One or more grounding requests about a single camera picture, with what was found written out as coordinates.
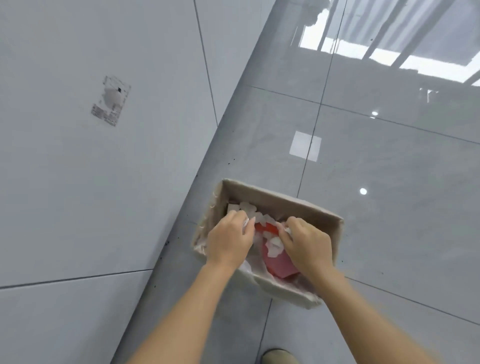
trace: shoe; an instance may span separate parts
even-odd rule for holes
[[[261,364],[299,364],[298,360],[283,349],[270,349],[264,352],[260,359]]]

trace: gray tile floor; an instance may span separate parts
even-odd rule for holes
[[[231,177],[343,216],[337,264],[354,287],[444,362],[477,363],[479,31],[471,0],[277,0],[113,362],[193,281],[195,223]],[[253,364],[272,347],[354,363],[325,306],[233,279],[203,363]]]

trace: hand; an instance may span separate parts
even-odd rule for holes
[[[301,218],[289,217],[287,226],[293,241],[282,224],[277,223],[278,234],[290,259],[311,282],[335,270],[330,236]]]
[[[240,267],[253,243],[255,218],[242,228],[247,214],[245,211],[230,211],[208,233],[207,264],[225,268],[230,274]]]

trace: left hand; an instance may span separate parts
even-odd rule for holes
[[[255,218],[242,228],[247,214],[245,211],[230,211],[208,233],[207,264],[225,268],[230,274],[240,267],[253,243]]]

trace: red object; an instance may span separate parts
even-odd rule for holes
[[[266,226],[263,226],[260,222],[257,222],[255,224],[255,229],[261,232],[268,231],[278,236],[278,228],[275,225],[269,224],[268,222],[266,222],[265,225]]]
[[[270,258],[268,256],[268,248],[265,245],[266,242],[267,239],[264,238],[264,242],[262,244],[262,258],[264,259],[265,265],[267,266],[267,270],[270,272],[270,274],[274,275],[275,277],[286,278],[299,272],[299,270],[293,265],[292,260],[288,256],[285,249],[276,258]]]

